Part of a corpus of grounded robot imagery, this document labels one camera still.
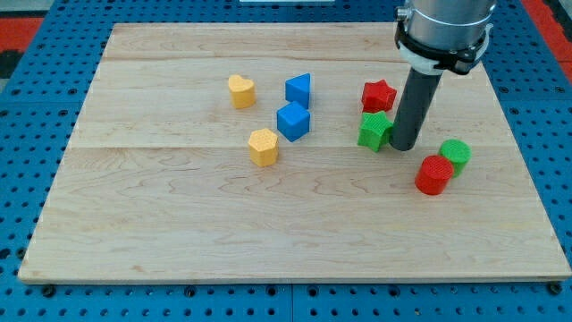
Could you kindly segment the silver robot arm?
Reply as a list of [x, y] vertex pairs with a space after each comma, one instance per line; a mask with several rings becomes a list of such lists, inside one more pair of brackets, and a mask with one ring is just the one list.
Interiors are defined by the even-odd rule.
[[413, 70], [468, 74], [489, 45], [496, 0], [405, 0], [395, 8], [394, 36]]

